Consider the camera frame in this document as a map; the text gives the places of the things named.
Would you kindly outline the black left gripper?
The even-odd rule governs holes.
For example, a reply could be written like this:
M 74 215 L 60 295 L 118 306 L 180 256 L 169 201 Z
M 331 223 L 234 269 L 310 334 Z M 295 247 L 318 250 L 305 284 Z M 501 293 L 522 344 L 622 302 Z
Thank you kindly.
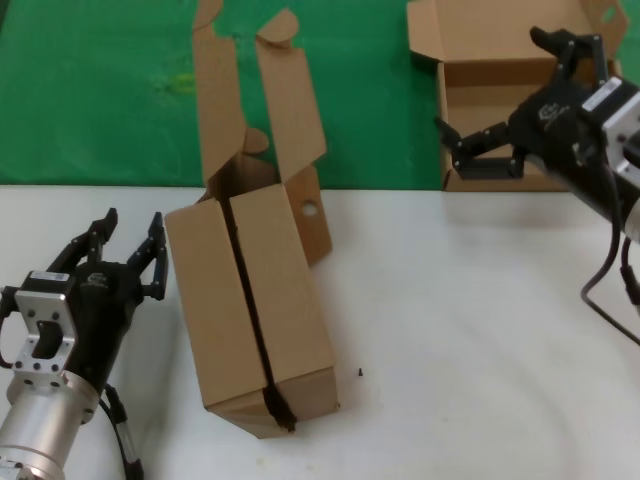
M 154 214 L 147 238 L 129 257 L 127 265 L 101 261 L 103 247 L 117 223 L 117 210 L 110 208 L 103 218 L 94 220 L 86 232 L 65 246 L 48 271 L 70 273 L 68 280 L 29 278 L 31 291 L 68 296 L 76 341 L 65 369 L 87 381 L 97 393 L 105 388 L 136 308 L 144 295 L 163 300 L 168 277 L 162 214 Z M 83 258 L 89 263 L 80 264 Z M 151 263 L 153 279 L 142 286 L 139 276 Z

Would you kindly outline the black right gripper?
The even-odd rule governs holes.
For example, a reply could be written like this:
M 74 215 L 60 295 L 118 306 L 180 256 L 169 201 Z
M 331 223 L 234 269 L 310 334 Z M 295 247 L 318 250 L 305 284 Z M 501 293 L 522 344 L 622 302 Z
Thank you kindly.
M 613 176 L 622 231 L 639 229 L 639 87 L 609 79 L 600 34 L 530 29 L 533 43 L 557 59 L 550 85 L 531 95 L 506 122 L 462 137 L 439 117 L 434 123 L 463 180 L 510 180 L 524 175 L 525 158 L 606 219 L 613 207 L 604 173 Z M 590 59 L 593 93 L 571 82 Z M 509 145 L 508 157 L 482 155 Z

